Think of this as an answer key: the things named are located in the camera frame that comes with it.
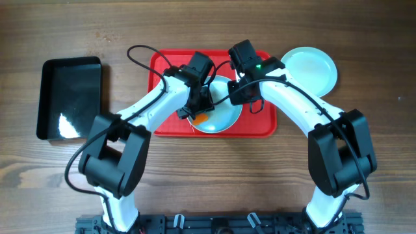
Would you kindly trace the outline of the orange sponge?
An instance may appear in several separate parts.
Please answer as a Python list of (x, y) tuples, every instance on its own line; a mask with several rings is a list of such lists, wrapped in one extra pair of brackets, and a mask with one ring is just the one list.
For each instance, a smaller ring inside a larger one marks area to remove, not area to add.
[(200, 125), (206, 122), (209, 119), (209, 116), (205, 113), (198, 114), (195, 116), (195, 119), (192, 120), (193, 125)]

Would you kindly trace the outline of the light blue plate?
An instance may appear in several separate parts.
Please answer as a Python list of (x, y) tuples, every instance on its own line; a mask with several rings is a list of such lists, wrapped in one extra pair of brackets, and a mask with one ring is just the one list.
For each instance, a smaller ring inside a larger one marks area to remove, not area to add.
[(332, 58), (314, 47), (297, 47), (281, 58), (292, 76), (318, 97), (330, 93), (338, 78)]
[[(228, 92), (228, 82), (231, 79), (217, 75), (214, 81), (210, 85), (210, 93), (214, 102), (220, 101)], [(195, 125), (194, 120), (188, 117), (187, 120), (191, 126), (203, 133), (220, 133), (229, 129), (236, 123), (242, 112), (242, 105), (232, 105), (230, 99), (219, 103), (214, 106), (214, 110), (206, 112), (208, 119), (206, 121)]]

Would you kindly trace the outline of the light blue plate top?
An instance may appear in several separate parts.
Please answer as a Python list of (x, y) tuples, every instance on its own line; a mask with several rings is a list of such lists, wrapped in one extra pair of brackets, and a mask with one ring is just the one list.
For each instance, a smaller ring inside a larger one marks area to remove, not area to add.
[(338, 78), (332, 58), (314, 47), (297, 47), (281, 58), (292, 76), (318, 97), (330, 93)]

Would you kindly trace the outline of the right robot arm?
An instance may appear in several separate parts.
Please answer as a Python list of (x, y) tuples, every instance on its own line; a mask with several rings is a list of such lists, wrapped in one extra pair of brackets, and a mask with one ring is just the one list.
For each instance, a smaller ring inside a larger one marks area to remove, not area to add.
[(308, 170), (316, 187), (304, 209), (305, 219), (312, 231), (327, 231), (341, 219), (351, 197), (370, 197), (367, 178), (378, 163), (366, 117), (357, 109), (345, 112), (320, 99), (281, 60), (263, 60), (249, 40), (235, 44), (228, 55), (239, 77), (228, 84), (231, 104), (267, 101), (307, 137)]

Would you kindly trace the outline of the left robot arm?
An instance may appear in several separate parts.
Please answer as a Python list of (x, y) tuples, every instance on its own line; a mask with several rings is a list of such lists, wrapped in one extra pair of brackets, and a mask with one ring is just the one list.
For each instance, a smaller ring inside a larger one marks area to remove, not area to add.
[(143, 233), (134, 189), (146, 166), (152, 133), (172, 114), (196, 119), (214, 109), (205, 82), (213, 61), (203, 53), (193, 54), (187, 65), (171, 66), (160, 75), (159, 84), (140, 101), (117, 114), (95, 117), (80, 156), (78, 170), (90, 191), (101, 198), (104, 213), (77, 219), (77, 233)]

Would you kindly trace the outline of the red plastic tray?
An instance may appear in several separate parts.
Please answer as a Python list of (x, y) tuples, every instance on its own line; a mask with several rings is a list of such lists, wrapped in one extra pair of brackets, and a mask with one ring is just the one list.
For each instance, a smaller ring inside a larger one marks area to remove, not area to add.
[[(174, 66), (188, 64), (193, 56), (193, 49), (163, 49), (161, 53)], [(210, 57), (216, 66), (224, 61), (229, 60), (227, 50), (200, 50)], [(150, 60), (150, 67), (162, 73), (169, 67), (161, 55), (154, 53)], [(238, 79), (235, 70), (230, 68), (229, 64), (223, 65), (216, 75), (227, 77), (231, 80)], [(180, 120), (176, 112), (169, 116), (157, 130), (154, 135), (159, 137), (205, 137), (205, 138), (264, 138), (269, 137), (277, 128), (277, 110), (269, 102), (264, 102), (263, 109), (257, 114), (250, 112), (250, 104), (242, 105), (242, 112), (239, 119), (229, 129), (220, 133), (203, 133), (190, 125), (187, 119)]]

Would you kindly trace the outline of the black rectangular water basin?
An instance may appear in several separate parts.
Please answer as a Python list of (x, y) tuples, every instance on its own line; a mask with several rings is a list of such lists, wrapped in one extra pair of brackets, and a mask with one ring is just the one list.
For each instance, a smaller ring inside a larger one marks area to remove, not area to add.
[(87, 137), (101, 111), (101, 85), (98, 57), (44, 62), (36, 136), (40, 140)]

